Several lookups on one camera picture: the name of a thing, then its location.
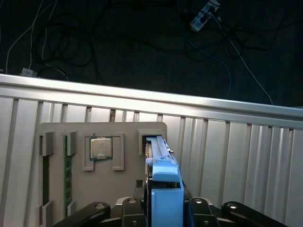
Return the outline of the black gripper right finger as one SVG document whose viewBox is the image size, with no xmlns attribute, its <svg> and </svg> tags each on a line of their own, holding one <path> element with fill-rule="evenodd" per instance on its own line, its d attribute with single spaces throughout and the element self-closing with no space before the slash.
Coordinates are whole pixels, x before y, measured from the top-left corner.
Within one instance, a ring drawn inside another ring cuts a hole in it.
<svg viewBox="0 0 303 227">
<path fill-rule="evenodd" d="M 185 203 L 186 227 L 284 227 L 276 221 L 242 203 L 229 201 L 221 208 L 206 199 L 192 198 Z"/>
</svg>

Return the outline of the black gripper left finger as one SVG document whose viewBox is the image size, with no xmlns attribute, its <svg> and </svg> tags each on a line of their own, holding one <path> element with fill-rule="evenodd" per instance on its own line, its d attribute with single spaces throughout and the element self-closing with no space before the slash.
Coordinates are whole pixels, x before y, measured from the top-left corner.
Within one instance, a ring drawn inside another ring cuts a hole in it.
<svg viewBox="0 0 303 227">
<path fill-rule="evenodd" d="M 113 208 L 105 202 L 93 202 L 69 215 L 55 227 L 143 227 L 145 214 L 141 201 L 126 198 Z"/>
</svg>

